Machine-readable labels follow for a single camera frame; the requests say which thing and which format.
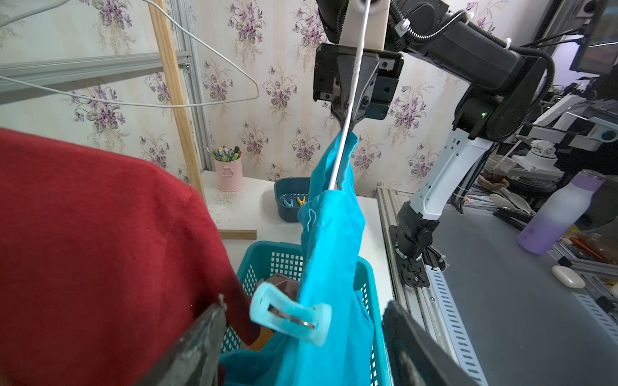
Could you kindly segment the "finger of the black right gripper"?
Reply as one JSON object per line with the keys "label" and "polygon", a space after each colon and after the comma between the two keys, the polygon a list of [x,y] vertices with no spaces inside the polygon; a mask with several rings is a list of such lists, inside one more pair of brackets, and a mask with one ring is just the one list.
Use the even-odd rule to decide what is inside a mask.
{"label": "finger of the black right gripper", "polygon": [[352,128],[366,117],[373,97],[380,63],[380,56],[376,52],[365,52],[362,56],[357,91],[353,100]]}
{"label": "finger of the black right gripper", "polygon": [[344,127],[352,93],[352,77],[355,56],[341,54],[336,58],[332,101],[332,114],[337,117],[340,127]]}

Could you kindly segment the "pink t-shirt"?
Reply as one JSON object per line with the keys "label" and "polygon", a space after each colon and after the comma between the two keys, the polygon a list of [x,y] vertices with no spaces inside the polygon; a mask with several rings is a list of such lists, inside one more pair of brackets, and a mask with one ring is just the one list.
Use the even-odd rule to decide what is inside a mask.
{"label": "pink t-shirt", "polygon": [[256,284],[255,288],[258,288],[263,283],[272,284],[293,301],[295,301],[298,297],[299,282],[294,280],[294,278],[289,278],[288,276],[277,273],[269,278],[260,280]]}

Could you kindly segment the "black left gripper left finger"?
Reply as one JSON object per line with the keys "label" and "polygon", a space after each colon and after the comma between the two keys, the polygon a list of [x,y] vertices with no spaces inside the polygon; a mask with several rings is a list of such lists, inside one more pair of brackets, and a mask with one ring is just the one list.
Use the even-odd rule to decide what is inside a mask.
{"label": "black left gripper left finger", "polygon": [[136,384],[217,385],[226,312],[220,295]]}

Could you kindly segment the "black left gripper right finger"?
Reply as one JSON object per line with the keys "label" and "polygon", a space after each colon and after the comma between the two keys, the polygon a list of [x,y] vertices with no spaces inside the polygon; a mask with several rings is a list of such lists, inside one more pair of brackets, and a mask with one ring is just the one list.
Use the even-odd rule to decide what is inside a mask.
{"label": "black left gripper right finger", "polygon": [[382,329],[394,385],[476,384],[398,302],[388,303]]}

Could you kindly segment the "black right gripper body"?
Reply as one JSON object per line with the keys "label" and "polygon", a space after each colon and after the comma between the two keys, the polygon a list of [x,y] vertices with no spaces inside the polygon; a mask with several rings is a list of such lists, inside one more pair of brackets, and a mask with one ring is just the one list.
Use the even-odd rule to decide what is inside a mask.
{"label": "black right gripper body", "polygon": [[363,51],[355,69],[357,49],[322,43],[315,52],[312,97],[330,104],[332,115],[346,119],[352,106],[353,121],[386,118],[398,86],[404,59],[391,51]]}

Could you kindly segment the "turquoise t-shirt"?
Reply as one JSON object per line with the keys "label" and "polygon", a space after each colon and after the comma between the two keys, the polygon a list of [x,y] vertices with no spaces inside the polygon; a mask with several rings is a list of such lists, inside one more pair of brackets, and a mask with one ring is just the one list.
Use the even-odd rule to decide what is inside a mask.
{"label": "turquoise t-shirt", "polygon": [[220,357],[226,385],[370,384],[376,323],[365,306],[367,294],[355,287],[365,230],[350,164],[359,138],[348,134],[335,169],[340,142],[332,142],[312,173],[308,201],[298,214],[300,244],[277,250],[272,242],[255,243],[238,270],[245,289],[280,273],[299,285],[300,305],[329,305],[325,343],[317,346],[277,332],[259,352],[228,350]]}

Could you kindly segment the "light blue clothespin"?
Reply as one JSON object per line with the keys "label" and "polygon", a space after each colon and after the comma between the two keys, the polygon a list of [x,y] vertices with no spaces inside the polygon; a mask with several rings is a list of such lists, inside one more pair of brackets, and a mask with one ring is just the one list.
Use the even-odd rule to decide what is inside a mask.
{"label": "light blue clothespin", "polygon": [[332,307],[325,303],[303,306],[264,282],[254,292],[249,316],[254,323],[321,347],[328,337]]}
{"label": "light blue clothespin", "polygon": [[285,207],[295,207],[297,205],[294,196],[282,195],[281,201]]}

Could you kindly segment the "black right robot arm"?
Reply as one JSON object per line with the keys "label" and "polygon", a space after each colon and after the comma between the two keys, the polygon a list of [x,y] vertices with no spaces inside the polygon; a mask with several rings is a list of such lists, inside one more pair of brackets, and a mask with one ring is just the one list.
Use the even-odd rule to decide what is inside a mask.
{"label": "black right robot arm", "polygon": [[470,11],[450,11],[442,1],[320,1],[317,7],[327,42],[315,52],[313,98],[330,105],[342,129],[394,111],[407,54],[468,83],[447,145],[388,231],[401,283],[426,287],[427,269],[446,267],[432,241],[447,202],[545,96],[554,62],[543,51],[495,37]]}

